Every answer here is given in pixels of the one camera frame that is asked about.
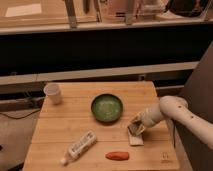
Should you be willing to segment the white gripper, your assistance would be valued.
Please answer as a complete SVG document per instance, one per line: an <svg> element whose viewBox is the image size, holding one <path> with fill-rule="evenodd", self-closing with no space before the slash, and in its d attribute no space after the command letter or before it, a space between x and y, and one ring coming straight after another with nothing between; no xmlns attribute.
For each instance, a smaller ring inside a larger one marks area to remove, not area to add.
<svg viewBox="0 0 213 171"><path fill-rule="evenodd" d="M146 108L143 112L137 114L131 121L130 124L142 124L145 129L150 128L164 120L165 117L161 113L158 107Z"/></svg>

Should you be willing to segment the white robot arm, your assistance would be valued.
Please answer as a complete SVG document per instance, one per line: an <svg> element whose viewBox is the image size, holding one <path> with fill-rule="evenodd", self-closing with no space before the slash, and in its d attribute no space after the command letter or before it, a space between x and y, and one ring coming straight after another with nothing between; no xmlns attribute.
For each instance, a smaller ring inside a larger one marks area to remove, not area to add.
<svg viewBox="0 0 213 171"><path fill-rule="evenodd" d="M157 104L139 112L130 121L128 130L133 136L138 136L147 128L154 127L167 118L184 125L213 150L213 124L191 112L187 101L177 96L163 96Z"/></svg>

